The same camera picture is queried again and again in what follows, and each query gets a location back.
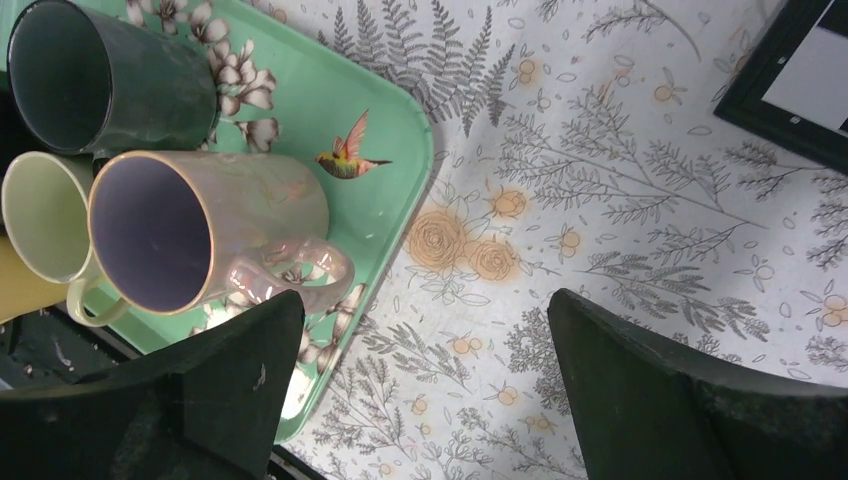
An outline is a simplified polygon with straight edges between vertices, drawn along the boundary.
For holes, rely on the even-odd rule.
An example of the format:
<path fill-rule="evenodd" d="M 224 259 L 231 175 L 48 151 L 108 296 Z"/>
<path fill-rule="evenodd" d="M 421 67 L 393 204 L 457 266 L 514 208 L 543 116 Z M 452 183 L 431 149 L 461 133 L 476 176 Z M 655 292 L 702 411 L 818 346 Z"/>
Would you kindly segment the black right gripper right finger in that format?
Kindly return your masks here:
<path fill-rule="evenodd" d="M 592 479 L 843 479 L 847 392 L 636 326 L 567 289 L 551 336 Z"/>

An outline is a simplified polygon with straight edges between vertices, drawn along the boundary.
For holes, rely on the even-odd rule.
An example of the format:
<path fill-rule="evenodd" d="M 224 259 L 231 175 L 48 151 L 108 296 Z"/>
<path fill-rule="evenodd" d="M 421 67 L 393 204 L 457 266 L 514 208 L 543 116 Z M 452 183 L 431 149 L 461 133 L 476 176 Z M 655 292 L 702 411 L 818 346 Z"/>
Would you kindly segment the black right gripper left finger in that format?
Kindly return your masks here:
<path fill-rule="evenodd" d="M 261 479 L 301 342 L 280 293 L 72 384 L 1 395 L 5 479 Z"/>

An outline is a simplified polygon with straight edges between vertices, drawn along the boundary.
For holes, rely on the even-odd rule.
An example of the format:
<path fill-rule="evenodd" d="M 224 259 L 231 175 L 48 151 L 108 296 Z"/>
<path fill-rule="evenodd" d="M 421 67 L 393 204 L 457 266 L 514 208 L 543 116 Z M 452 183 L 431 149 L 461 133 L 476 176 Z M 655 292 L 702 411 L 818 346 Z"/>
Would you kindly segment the pink iridescent mug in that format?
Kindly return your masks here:
<path fill-rule="evenodd" d="M 329 212 L 319 179 L 288 156 L 135 150 L 96 175 L 88 231 L 106 279 L 146 312 L 292 290 L 311 314 L 338 303 L 355 277 L 327 238 Z"/>

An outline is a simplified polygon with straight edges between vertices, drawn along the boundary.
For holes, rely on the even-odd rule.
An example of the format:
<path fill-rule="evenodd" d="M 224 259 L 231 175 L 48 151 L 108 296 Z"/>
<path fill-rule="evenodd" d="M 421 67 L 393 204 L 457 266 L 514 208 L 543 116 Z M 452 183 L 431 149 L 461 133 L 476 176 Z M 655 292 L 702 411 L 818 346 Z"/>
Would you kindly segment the yellow mug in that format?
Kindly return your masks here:
<path fill-rule="evenodd" d="M 63 302 L 65 284 L 45 281 L 20 259 L 11 242 L 1 237 L 1 323 Z"/>

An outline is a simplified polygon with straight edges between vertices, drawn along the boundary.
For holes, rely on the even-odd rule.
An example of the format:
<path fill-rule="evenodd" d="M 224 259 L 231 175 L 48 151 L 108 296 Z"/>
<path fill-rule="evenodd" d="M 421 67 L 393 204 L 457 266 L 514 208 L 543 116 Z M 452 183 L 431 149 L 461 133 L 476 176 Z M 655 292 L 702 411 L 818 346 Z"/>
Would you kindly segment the pale green mug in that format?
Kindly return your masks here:
<path fill-rule="evenodd" d="M 129 309 L 123 298 L 90 315 L 84 296 L 105 281 L 89 238 L 92 165 L 56 154 L 30 151 L 6 170 L 1 189 L 2 217 L 14 250 L 43 280 L 67 288 L 66 307 L 76 322 L 103 327 Z"/>

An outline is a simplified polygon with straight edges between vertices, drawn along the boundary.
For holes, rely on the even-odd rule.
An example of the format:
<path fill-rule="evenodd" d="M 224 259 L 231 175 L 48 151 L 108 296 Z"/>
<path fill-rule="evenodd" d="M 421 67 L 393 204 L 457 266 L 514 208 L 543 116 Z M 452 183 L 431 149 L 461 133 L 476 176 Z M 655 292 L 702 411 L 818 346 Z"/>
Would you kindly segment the floral tablecloth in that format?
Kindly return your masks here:
<path fill-rule="evenodd" d="M 773 1 L 261 1 L 408 90 L 431 187 L 284 446 L 326 479 L 583 479 L 571 289 L 723 360 L 847 382 L 847 180 L 714 117 Z"/>

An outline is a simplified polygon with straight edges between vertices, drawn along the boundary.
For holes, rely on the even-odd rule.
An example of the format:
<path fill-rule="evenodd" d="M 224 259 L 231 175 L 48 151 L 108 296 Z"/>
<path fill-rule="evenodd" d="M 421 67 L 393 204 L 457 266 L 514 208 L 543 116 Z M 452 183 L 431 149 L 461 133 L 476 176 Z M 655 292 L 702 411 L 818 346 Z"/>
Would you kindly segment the green floral tray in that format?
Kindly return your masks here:
<path fill-rule="evenodd" d="M 10 95 L 9 36 L 17 16 L 33 2 L 1 6 L 1 70 Z M 306 312 L 276 433 L 278 441 L 288 440 L 327 383 L 422 196 L 433 166 L 429 121 L 399 87 L 240 1 L 71 2 L 163 34 L 209 63 L 218 117 L 207 138 L 193 150 L 129 151 L 279 154 L 304 162 L 324 189 L 330 211 L 327 238 L 352 260 L 355 277 L 338 303 L 319 313 Z M 16 120 L 31 133 L 12 97 L 3 123 Z M 37 140 L 13 159 L 30 151 L 87 160 L 94 179 L 109 160 L 125 153 L 106 160 L 63 155 Z M 85 294 L 84 307 L 95 315 L 118 298 L 105 277 Z M 106 326 L 147 354 L 216 327 L 257 303 L 233 293 L 175 315 L 128 304 L 127 312 Z"/>

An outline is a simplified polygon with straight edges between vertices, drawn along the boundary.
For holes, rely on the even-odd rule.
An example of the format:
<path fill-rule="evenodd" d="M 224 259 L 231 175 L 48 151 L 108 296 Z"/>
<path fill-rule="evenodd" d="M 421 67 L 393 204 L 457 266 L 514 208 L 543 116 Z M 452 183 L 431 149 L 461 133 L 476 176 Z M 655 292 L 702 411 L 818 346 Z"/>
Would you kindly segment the dark green mug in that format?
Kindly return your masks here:
<path fill-rule="evenodd" d="M 24 125 L 58 154 L 106 160 L 134 149 L 193 150 L 218 117 L 204 56 L 71 1 L 21 11 L 6 72 Z"/>

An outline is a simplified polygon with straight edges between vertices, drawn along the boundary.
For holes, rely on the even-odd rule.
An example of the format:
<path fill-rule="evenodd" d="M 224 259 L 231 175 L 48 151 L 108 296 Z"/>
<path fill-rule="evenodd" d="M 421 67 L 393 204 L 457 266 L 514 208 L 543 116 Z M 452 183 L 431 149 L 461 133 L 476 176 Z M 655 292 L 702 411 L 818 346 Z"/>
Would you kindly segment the black white chessboard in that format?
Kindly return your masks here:
<path fill-rule="evenodd" d="M 785 1 L 714 114 L 845 174 L 847 2 Z"/>

